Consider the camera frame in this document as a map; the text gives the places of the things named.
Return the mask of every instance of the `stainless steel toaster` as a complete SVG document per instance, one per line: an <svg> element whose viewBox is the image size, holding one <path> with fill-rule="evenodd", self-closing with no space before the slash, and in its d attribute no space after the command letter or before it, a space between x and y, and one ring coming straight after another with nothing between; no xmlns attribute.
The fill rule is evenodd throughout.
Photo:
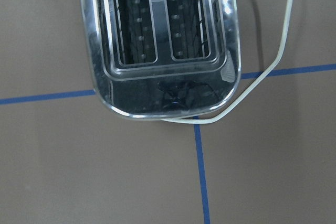
<svg viewBox="0 0 336 224"><path fill-rule="evenodd" d="M94 88L111 110L169 119L221 108L240 80L236 0L81 0Z"/></svg>

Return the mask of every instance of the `power cord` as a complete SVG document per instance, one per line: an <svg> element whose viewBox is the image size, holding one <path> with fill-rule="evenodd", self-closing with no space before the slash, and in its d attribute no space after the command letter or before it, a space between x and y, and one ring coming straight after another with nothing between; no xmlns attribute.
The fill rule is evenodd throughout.
<svg viewBox="0 0 336 224"><path fill-rule="evenodd" d="M166 122L172 122L172 123L183 123L183 124L210 124L215 123L225 117L231 110L233 110L240 102L251 93L251 91L259 84L261 83L268 74L278 65L280 60L282 59L285 51L287 36L288 36L288 29L289 29L289 23L290 23L290 16L293 6L293 0L287 0L286 5L286 12L285 12L285 19L283 21L283 29L282 29L282 37L280 41L279 51L277 54L277 57L273 61L273 63L229 106L227 107L223 112L221 112L219 115L210 118L210 119L185 119L185 118L175 118L175 119L162 119L162 121Z"/></svg>

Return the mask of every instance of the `toaster heating element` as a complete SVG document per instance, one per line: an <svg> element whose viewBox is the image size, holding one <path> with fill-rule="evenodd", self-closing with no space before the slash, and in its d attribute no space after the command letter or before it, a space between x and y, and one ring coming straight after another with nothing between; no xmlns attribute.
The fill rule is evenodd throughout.
<svg viewBox="0 0 336 224"><path fill-rule="evenodd" d="M96 93L121 115L221 108L240 79L235 0L81 0Z"/></svg>

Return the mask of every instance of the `white power cord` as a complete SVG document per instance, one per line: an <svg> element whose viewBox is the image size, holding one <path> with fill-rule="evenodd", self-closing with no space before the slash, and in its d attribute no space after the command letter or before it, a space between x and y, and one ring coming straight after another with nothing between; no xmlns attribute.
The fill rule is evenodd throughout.
<svg viewBox="0 0 336 224"><path fill-rule="evenodd" d="M229 106L227 107L222 113L219 115L210 118L210 119L183 119L183 118L176 118L176 119L162 119L166 122L172 122L172 123L184 123L184 124L210 124L217 122L218 120L225 117L231 110L233 110L240 102L248 95L250 92L259 84L262 80L264 80L267 75L278 65L280 60L282 59L285 51L286 41L287 41L287 35L288 35L288 29L289 29L289 23L290 23L290 16L293 6L293 0L287 0L287 6L286 6L286 13L285 13L285 19L283 21L283 29L282 29L282 37L280 41L280 47L278 51L278 55L273 61L273 63Z"/></svg>

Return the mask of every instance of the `blue tape line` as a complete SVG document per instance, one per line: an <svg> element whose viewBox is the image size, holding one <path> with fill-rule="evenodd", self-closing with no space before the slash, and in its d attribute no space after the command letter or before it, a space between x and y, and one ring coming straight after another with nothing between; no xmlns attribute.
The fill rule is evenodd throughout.
<svg viewBox="0 0 336 224"><path fill-rule="evenodd" d="M208 192L207 192L207 188L206 188L206 177L205 177L205 168L204 168L202 137L201 137L201 129L200 129L199 124L194 124L194 131L195 131L195 140L196 140L198 173L200 175L199 183L201 185L204 224L210 224L210 212L209 212Z"/></svg>
<svg viewBox="0 0 336 224"><path fill-rule="evenodd" d="M336 64L273 70L271 73L269 73L267 77L287 76L289 74L312 73L312 72L322 72L330 70L336 70ZM258 78L262 73L263 72L243 73L242 79L246 80L246 79Z"/></svg>
<svg viewBox="0 0 336 224"><path fill-rule="evenodd" d="M82 91L73 91L73 92L64 92L64 93L32 95L29 97L15 97L15 98L0 99L0 105L23 103L23 102L46 101L46 100L55 100L55 99L65 99L65 98L74 98L74 97L87 97L89 95L95 95L95 91L94 90L82 90Z"/></svg>
<svg viewBox="0 0 336 224"><path fill-rule="evenodd" d="M289 69L279 69L273 70L268 77L271 76L285 76L288 74L299 74L299 73L310 73L310 72L322 72L336 70L336 64L329 65L319 65L312 67L303 67L303 68L289 68ZM253 73L243 73L242 79L255 79L261 75L262 72L253 72ZM54 93L54 94L42 94L42 95L32 95L29 97L14 97L7 99L0 99L0 105L13 104L13 103L23 103L23 102L37 102L45 100L54 100L54 99L64 99L64 98L74 98L74 97L86 97L94 95L93 90L82 90L74 92L65 92L65 93Z"/></svg>

